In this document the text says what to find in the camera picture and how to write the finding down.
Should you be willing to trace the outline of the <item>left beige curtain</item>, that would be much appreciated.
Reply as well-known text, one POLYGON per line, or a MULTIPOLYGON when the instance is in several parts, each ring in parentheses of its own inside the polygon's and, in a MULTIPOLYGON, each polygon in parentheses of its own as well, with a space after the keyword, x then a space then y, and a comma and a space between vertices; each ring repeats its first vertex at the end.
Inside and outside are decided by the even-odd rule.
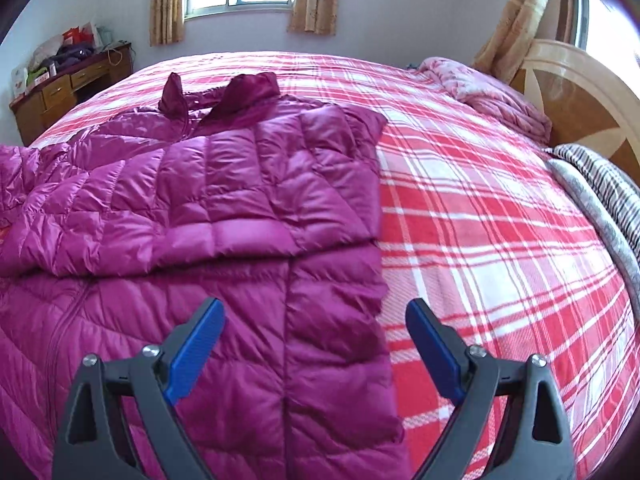
POLYGON ((150 46, 178 44, 184 35, 184 0, 151 0, 150 46))

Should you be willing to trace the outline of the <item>grey patterned pillow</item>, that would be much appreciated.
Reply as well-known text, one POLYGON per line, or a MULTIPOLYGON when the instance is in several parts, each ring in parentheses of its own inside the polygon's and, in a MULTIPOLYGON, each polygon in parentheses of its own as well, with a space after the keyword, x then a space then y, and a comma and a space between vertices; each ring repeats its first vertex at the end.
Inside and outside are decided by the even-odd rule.
POLYGON ((606 211, 600 198, 590 188, 586 179, 568 162, 549 159, 552 176, 564 188, 597 231, 617 269, 622 274, 630 298, 634 317, 639 318, 639 263, 623 232, 606 211))

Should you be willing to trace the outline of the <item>pink floral folded blanket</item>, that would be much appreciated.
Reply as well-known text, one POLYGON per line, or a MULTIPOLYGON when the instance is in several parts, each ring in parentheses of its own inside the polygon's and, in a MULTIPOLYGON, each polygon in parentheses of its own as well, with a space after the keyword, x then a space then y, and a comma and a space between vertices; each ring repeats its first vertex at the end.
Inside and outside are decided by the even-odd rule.
POLYGON ((508 84, 449 58, 426 58, 416 69, 437 81, 455 100, 539 144, 548 145, 549 117, 508 84))

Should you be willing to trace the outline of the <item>clutter pile on desk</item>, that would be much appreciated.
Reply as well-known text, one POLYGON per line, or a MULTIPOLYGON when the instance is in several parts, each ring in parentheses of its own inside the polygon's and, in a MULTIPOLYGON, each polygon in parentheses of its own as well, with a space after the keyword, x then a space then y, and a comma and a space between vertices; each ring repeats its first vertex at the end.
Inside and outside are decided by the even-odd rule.
POLYGON ((12 70, 14 99, 24 96, 43 74, 59 74, 86 58, 102 51, 104 41, 100 29, 93 22, 67 29, 45 41, 32 52, 25 65, 12 70))

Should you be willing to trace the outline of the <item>beige curtain by headboard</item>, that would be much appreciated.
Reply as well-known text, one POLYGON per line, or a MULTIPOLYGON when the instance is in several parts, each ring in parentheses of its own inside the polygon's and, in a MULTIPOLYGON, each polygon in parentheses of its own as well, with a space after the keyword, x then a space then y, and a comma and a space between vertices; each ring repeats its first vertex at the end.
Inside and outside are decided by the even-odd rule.
POLYGON ((506 0, 498 24, 473 67, 510 84, 535 39, 549 0, 506 0))

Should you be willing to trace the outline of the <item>side window by headboard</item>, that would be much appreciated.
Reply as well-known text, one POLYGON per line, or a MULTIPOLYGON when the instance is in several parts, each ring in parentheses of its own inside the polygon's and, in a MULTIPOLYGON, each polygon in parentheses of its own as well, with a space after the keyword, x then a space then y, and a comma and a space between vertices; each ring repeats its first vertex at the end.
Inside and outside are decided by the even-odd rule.
POLYGON ((576 0, 572 43, 639 95, 639 33, 620 10, 602 0, 576 0))

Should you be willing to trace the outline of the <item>striped grey pillow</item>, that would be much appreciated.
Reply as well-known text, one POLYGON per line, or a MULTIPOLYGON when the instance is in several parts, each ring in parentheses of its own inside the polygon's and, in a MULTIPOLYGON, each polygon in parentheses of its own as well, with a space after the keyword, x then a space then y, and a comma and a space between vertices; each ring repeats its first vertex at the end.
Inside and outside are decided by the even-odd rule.
POLYGON ((623 170, 595 151, 580 144, 547 148, 549 159, 559 159, 575 167, 600 198, 606 211, 623 232, 639 261, 639 188, 623 170))

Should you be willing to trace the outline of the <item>wooden sunburst headboard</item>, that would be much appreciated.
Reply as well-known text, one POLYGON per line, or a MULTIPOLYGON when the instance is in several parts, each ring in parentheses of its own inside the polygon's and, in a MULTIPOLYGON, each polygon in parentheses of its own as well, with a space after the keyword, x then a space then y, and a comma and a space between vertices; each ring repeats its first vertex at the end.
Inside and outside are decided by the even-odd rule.
POLYGON ((536 39, 511 86, 551 119, 551 146, 585 145, 639 181, 639 98, 612 70, 570 44, 536 39))

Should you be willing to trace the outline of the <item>brown wooden desk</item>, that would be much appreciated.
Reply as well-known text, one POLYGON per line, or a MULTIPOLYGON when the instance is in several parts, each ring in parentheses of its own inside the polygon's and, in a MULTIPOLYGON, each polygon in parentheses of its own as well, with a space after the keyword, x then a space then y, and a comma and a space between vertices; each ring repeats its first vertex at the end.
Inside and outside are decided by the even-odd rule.
POLYGON ((29 146, 73 107, 133 72, 131 44, 119 41, 37 84, 29 94, 10 104, 23 144, 29 146))

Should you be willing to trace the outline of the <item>red plaid bed cover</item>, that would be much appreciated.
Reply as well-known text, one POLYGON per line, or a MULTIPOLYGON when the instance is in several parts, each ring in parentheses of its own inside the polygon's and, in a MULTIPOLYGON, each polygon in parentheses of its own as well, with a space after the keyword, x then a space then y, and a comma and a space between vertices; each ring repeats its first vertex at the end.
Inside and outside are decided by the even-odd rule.
POLYGON ((376 147, 386 293, 378 318, 410 474, 452 406, 428 377, 405 324, 423 299, 468 344, 550 365, 578 478, 608 460, 639 403, 639 326, 622 274, 547 166, 546 146, 455 100, 431 77, 353 58, 296 53, 187 56, 139 70, 79 105, 29 148, 70 140, 125 110, 272 73, 286 96, 384 116, 376 147))

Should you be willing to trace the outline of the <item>magenta quilted down jacket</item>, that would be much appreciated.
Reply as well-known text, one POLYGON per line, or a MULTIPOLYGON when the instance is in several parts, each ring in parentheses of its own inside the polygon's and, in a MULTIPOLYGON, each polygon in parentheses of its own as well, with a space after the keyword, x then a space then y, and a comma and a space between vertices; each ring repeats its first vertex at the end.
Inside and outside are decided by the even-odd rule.
POLYGON ((208 297, 224 331, 179 405, 219 479, 405 479, 378 325, 386 120, 272 73, 1 151, 1 428, 52 474, 81 359, 163 341, 208 297))

